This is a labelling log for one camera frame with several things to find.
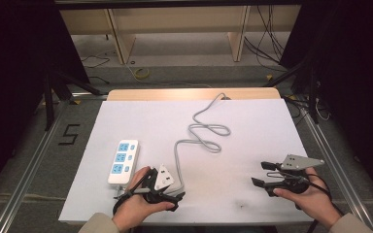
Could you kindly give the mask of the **light wooden shelf unit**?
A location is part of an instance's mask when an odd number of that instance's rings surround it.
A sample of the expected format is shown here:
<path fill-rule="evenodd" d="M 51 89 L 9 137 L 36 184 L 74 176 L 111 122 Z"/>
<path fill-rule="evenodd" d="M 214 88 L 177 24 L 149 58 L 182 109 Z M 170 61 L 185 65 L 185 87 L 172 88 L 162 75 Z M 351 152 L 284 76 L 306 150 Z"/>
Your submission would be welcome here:
<path fill-rule="evenodd" d="M 290 31 L 300 9 L 299 5 L 274 5 L 62 10 L 60 13 L 72 35 L 110 34 L 118 60 L 124 64 L 138 34 L 203 32 L 225 32 L 232 59 L 238 62 L 245 33 L 262 31 L 268 17 L 272 17 L 275 31 Z"/>

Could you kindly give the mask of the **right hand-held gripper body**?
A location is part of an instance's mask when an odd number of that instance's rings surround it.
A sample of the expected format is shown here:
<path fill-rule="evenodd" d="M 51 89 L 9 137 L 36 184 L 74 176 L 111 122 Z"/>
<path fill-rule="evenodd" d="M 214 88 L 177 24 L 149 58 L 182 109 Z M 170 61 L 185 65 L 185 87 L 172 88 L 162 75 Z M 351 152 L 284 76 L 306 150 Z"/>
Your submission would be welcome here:
<path fill-rule="evenodd" d="M 277 169 L 270 171 L 270 174 L 281 175 L 283 180 L 265 184 L 264 189 L 269 196 L 275 196 L 273 192 L 275 188 L 286 189 L 296 194 L 305 192 L 309 187 L 309 178 L 306 169 L 321 166 L 324 164 L 324 161 L 322 159 L 288 154 L 282 163 L 275 164 Z"/>

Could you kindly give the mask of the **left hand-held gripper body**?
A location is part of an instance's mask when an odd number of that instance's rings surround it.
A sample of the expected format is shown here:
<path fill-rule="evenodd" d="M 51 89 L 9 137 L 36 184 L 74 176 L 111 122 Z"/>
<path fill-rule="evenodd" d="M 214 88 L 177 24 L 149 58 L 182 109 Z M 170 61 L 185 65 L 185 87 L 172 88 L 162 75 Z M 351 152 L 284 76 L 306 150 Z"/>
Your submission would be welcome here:
<path fill-rule="evenodd" d="M 164 193 L 175 182 L 168 169 L 161 165 L 159 169 L 152 168 L 142 182 L 142 188 L 148 191 L 143 194 L 144 199 L 150 204 L 160 202 L 176 202 L 176 198 Z"/>

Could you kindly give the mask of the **black tripod stand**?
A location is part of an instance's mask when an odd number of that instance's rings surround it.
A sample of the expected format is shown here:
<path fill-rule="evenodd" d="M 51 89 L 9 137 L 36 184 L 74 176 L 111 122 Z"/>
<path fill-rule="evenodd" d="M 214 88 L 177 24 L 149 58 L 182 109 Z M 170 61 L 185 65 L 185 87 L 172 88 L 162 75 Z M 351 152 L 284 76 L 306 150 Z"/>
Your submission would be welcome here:
<path fill-rule="evenodd" d="M 308 111 L 314 123 L 318 123 L 318 111 L 316 110 L 316 98 L 318 97 L 318 80 L 314 66 L 307 61 L 302 61 L 284 72 L 278 78 L 269 81 L 264 87 L 273 87 L 291 77 L 294 81 L 291 90 L 295 94 L 306 91 L 308 93 Z"/>
<path fill-rule="evenodd" d="M 72 98 L 72 92 L 67 86 L 68 83 L 72 83 L 95 96 L 107 95 L 107 92 L 94 88 L 89 83 L 84 83 L 83 81 L 73 78 L 64 72 L 48 70 L 46 76 L 44 77 L 44 97 L 47 116 L 46 131 L 51 128 L 55 120 L 52 92 L 54 91 L 60 100 L 69 101 Z"/>

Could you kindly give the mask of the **white power strip blue sockets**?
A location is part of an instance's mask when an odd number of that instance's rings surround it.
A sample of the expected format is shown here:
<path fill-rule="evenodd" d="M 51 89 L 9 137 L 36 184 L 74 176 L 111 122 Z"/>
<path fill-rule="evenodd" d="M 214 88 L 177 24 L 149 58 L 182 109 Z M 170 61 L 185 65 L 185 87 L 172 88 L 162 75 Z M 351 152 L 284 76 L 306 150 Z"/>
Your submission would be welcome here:
<path fill-rule="evenodd" d="M 139 152 L 138 140 L 121 140 L 110 169 L 109 184 L 127 184 L 134 174 Z"/>

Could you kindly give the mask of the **aluminium floor rail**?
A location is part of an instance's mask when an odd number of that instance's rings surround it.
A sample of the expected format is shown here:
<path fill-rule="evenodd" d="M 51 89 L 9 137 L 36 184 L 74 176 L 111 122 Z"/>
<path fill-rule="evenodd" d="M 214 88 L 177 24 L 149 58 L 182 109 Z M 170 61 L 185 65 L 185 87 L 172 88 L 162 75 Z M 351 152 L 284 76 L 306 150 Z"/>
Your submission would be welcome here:
<path fill-rule="evenodd" d="M 22 200 L 26 196 L 27 190 L 32 184 L 39 166 L 48 151 L 59 121 L 68 105 L 68 101 L 59 101 L 54 107 L 54 120 L 49 128 L 45 129 L 42 135 L 38 137 L 39 143 L 36 145 L 35 149 L 29 153 L 30 157 L 27 161 L 27 166 L 22 170 L 21 177 L 16 182 L 15 189 L 12 192 L 0 192 L 0 203 L 5 204 L 0 214 L 0 233 L 7 233 L 9 231 Z"/>
<path fill-rule="evenodd" d="M 336 157 L 335 152 L 325 138 L 322 129 L 310 117 L 310 111 L 308 111 L 305 107 L 301 109 L 301 113 L 305 115 L 304 120 L 306 121 L 306 124 L 308 125 L 315 141 L 317 142 L 322 152 L 325 164 L 329 168 L 334 180 L 338 184 L 352 213 L 373 230 L 373 219 L 371 218 L 369 211 L 356 192 L 353 184 L 350 182 L 347 173 L 343 170 L 341 163 Z"/>

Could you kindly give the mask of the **person's right hand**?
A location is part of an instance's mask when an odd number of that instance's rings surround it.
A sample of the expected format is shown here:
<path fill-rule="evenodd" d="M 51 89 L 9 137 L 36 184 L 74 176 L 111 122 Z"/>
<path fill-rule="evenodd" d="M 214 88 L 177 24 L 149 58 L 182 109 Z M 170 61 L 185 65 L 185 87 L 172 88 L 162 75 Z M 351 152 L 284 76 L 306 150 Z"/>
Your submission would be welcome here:
<path fill-rule="evenodd" d="M 279 197 L 294 202 L 306 215 L 317 220 L 326 230 L 329 230 L 341 218 L 330 198 L 314 186 L 310 186 L 300 194 L 281 188 L 275 188 L 273 192 Z"/>

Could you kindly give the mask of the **black curtain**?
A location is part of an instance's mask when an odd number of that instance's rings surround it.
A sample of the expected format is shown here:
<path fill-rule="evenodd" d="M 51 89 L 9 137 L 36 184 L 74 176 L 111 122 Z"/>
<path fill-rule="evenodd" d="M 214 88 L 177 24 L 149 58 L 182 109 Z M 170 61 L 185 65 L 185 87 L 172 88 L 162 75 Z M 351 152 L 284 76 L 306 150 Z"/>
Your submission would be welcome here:
<path fill-rule="evenodd" d="M 282 64 L 301 61 L 339 1 L 340 16 L 320 44 L 320 93 L 373 181 L 373 0 L 304 0 Z"/>
<path fill-rule="evenodd" d="M 89 82 L 54 0 L 0 0 L 0 173 L 50 71 Z"/>

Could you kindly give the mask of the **white board table cover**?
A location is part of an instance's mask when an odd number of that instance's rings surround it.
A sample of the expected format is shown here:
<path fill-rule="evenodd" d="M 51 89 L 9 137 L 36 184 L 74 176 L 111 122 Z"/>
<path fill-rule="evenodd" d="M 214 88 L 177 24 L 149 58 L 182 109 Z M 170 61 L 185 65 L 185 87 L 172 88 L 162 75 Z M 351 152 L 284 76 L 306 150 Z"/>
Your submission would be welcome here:
<path fill-rule="evenodd" d="M 186 195 L 175 212 L 147 225 L 237 225 L 306 222 L 308 217 L 252 183 L 262 161 L 306 153 L 282 99 L 106 101 L 65 201 L 60 220 L 82 223 L 109 215 L 116 189 L 108 183 L 124 139 L 139 141 L 138 167 L 165 165 Z"/>

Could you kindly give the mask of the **person's left hand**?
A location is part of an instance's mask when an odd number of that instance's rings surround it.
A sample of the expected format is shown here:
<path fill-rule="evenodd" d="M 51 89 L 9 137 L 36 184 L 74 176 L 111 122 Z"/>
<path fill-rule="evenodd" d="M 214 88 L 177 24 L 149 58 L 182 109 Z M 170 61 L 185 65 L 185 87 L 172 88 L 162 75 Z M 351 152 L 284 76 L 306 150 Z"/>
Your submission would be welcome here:
<path fill-rule="evenodd" d="M 117 208 L 112 220 L 118 227 L 119 232 L 123 233 L 142 223 L 148 216 L 154 213 L 167 211 L 170 203 L 171 202 L 160 202 L 150 204 L 142 195 L 135 194 Z"/>

